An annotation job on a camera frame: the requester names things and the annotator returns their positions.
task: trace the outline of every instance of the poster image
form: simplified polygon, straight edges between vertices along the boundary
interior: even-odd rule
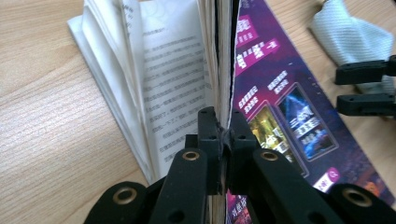
[[[337,148],[329,129],[297,83],[280,100],[278,107],[307,160],[312,161]]]
[[[284,134],[271,107],[264,103],[262,110],[248,123],[262,148],[282,153],[293,167],[302,175],[307,175],[306,168],[298,155],[291,148],[290,141]]]
[[[227,224],[251,224],[247,197],[227,192]]]

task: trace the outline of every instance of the colorful advertisement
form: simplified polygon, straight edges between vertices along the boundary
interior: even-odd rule
[[[261,146],[283,153],[316,189],[351,183],[393,204],[270,8],[262,0],[243,0],[239,9],[233,107],[245,115]],[[248,223],[237,221],[234,202],[228,201],[229,223]]]

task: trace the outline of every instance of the table surface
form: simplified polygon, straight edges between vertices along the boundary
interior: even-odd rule
[[[307,29],[316,0],[269,5],[334,104],[335,64]],[[81,223],[101,194],[147,184],[68,31],[81,0],[0,2],[0,220]],[[356,17],[396,35],[391,0],[346,0]],[[396,194],[396,121],[349,118],[347,127]]]

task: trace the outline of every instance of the wooden table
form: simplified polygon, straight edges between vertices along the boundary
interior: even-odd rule
[[[268,2],[330,100],[353,93],[332,83],[335,65],[307,29],[320,2]],[[146,184],[68,31],[82,4],[0,2],[1,223],[81,223],[110,186]],[[394,2],[346,5],[396,35]],[[343,120],[395,194],[396,122]]]

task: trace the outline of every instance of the black clamp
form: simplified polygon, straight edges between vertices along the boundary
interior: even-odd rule
[[[388,61],[370,61],[362,63],[347,63],[337,68],[335,84],[361,84],[381,82],[382,76],[396,77],[396,55]],[[354,94],[337,97],[338,112],[348,116],[393,116],[396,118],[395,95]]]
[[[225,189],[247,195],[253,223],[396,223],[395,211],[366,189],[312,188],[281,153],[260,148],[241,113],[233,111],[224,132],[213,107],[198,112],[198,134],[186,135],[168,176],[148,188],[111,187],[85,223],[204,224],[208,196]]]

